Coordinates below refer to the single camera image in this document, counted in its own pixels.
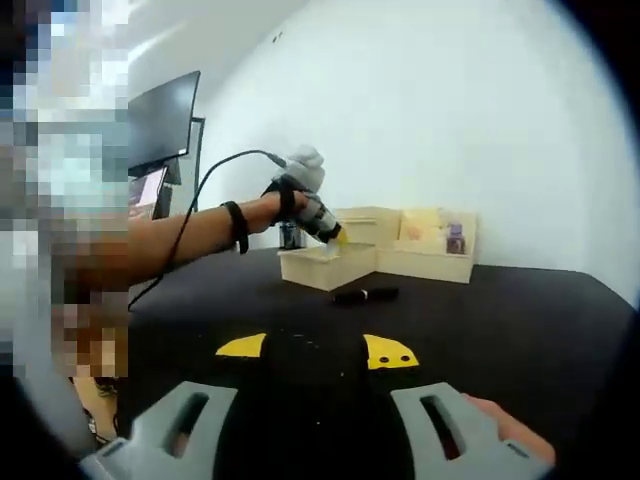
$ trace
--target pixelated area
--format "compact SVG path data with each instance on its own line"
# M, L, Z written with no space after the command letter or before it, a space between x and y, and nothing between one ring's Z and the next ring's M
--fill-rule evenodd
M14 2L0 353L16 376L47 355L64 376L127 374L127 12L126 0Z

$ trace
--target white wall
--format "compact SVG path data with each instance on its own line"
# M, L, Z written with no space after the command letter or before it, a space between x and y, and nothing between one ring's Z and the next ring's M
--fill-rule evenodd
M129 98L202 70L196 114L274 26L308 0L132 0Z
M550 3L314 1L278 31L204 108L202 174L243 149L311 143L330 207L476 210L480 263L586 271L635 303L631 126L606 68ZM226 165L200 204L254 197L273 171Z

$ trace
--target cable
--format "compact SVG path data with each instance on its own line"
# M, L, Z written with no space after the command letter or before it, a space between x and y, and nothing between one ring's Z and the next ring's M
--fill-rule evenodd
M265 152L264 150L247 150L245 152L236 153L235 155L227 157L224 160L220 160L218 163L213 165L207 171L205 176L203 177L202 181L200 182L200 185L198 186L198 190L196 191L196 194L193 196L193 200L191 201L191 205L189 206L189 210L187 210L187 215L184 217L184 221L182 222L182 226L180 227L180 232L178 232L178 236L176 237L176 241L173 243L173 246L171 247L171 250L169 251L169 255L167 257L167 261L165 262L164 266L162 267L160 275L158 275L156 277L156 279L150 285L148 285L144 290L142 290L140 293L138 293L129 302L129 306L127 307L127 310L131 311L131 307L138 300L140 300L144 295L146 295L151 290L153 290L162 281L162 279L164 278L165 274L170 270L171 265L173 263L173 259L175 258L176 252L178 251L178 245L180 244L180 239L182 238L182 234L184 233L184 229L187 227L187 222L189 221L189 218L191 218L191 214L193 213L193 209L195 208L195 206L196 206L196 204L198 202L198 197L200 196L200 192L202 191L202 187L204 187L204 184L209 179L209 176L211 175L211 173L213 173L213 171L216 168L218 168L219 166L224 165L225 163L230 162L231 160L235 160L238 157L243 157L245 155L251 155L251 154L254 154L254 153L259 153L259 154L267 156L272 162L274 162L276 165L278 165L280 167L286 166L286 162L282 158L280 158L277 155L274 155L272 153Z

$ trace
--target computer monitor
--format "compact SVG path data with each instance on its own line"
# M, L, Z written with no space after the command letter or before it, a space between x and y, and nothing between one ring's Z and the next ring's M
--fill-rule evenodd
M129 181L129 219L154 218L167 167Z
M129 102L129 176L145 175L150 167L189 153L199 81L200 72L191 72Z

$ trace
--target black bracelet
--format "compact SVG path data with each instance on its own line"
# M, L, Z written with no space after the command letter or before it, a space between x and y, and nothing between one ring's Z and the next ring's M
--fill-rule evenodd
M231 238L233 238L233 243L238 242L241 255L247 253L247 250L249 250L247 219L244 218L242 210L240 210L236 202L225 202L222 205L227 208L229 215L231 215Z

